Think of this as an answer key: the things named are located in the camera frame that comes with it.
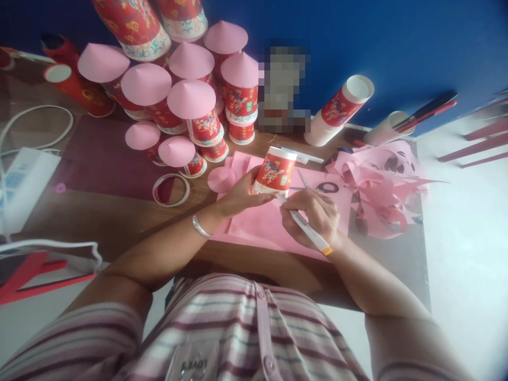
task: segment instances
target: tape roll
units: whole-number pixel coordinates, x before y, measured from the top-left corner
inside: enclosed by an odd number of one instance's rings
[[[184,193],[183,197],[178,202],[176,202],[174,204],[168,204],[168,203],[163,202],[160,199],[160,197],[159,197],[159,187],[162,185],[163,182],[165,182],[167,179],[170,179],[172,177],[178,177],[178,178],[182,179],[182,181],[185,184],[185,193]],[[190,191],[191,191],[190,187],[191,186],[189,185],[189,182],[187,181],[187,179],[184,176],[179,175],[179,174],[167,174],[167,175],[164,175],[161,178],[159,178],[155,182],[155,184],[153,185],[153,190],[152,190],[153,199],[160,206],[165,206],[165,207],[179,206],[179,205],[182,205],[189,198],[189,194],[190,194]]]

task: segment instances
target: hand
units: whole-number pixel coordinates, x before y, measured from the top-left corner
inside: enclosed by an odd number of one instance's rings
[[[305,189],[291,195],[280,207],[282,225],[289,235],[299,244],[317,250],[318,248],[293,220],[290,210],[304,211],[309,219],[309,225],[328,242],[332,250],[341,250],[347,237],[337,229],[340,215],[331,198]]]
[[[223,217],[233,217],[245,209],[253,206],[261,206],[275,198],[274,194],[270,193],[257,193],[252,185],[256,176],[258,175],[259,168],[257,166],[248,171],[233,188],[223,198],[217,201],[217,206]]]

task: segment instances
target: blue wall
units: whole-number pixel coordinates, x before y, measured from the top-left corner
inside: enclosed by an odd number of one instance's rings
[[[2,5],[2,46],[42,54],[43,31],[63,34],[81,48],[89,41],[117,44],[88,0],[4,0]],[[423,123],[421,134],[508,87],[504,0],[203,0],[203,6],[211,23],[242,25],[252,55],[270,38],[301,39],[310,47],[306,87],[295,108],[313,113],[353,74],[366,75],[376,86],[352,119],[366,126],[394,110],[412,113],[455,89],[459,104]]]

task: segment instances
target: white floor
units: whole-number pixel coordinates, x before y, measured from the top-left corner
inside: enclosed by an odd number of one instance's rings
[[[436,160],[470,145],[460,135],[479,127],[453,122],[420,137],[418,150],[427,177],[450,182],[431,184],[424,205],[432,312],[473,375],[497,381],[508,370],[508,159],[466,169]],[[501,152],[494,149],[458,162]],[[85,285],[0,307],[0,364],[56,318]],[[161,315],[168,290],[166,286],[156,294],[146,331]],[[369,373],[363,315],[323,308]]]

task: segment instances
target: scissors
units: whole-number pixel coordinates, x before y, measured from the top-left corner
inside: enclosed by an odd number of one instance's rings
[[[309,185],[309,183],[307,182],[307,180],[305,179],[305,176],[303,176],[303,173],[298,170],[298,173],[300,174],[300,177],[302,178],[303,180],[303,184],[305,184],[305,188],[295,188],[295,187],[290,187],[290,189],[293,189],[293,190],[299,190],[299,191],[302,191],[304,189],[311,189],[311,190],[315,190],[317,192],[323,192],[323,193],[337,193],[339,191],[339,186],[335,183],[331,183],[331,182],[325,182],[325,183],[321,183],[320,185],[317,186],[316,189],[312,189]]]

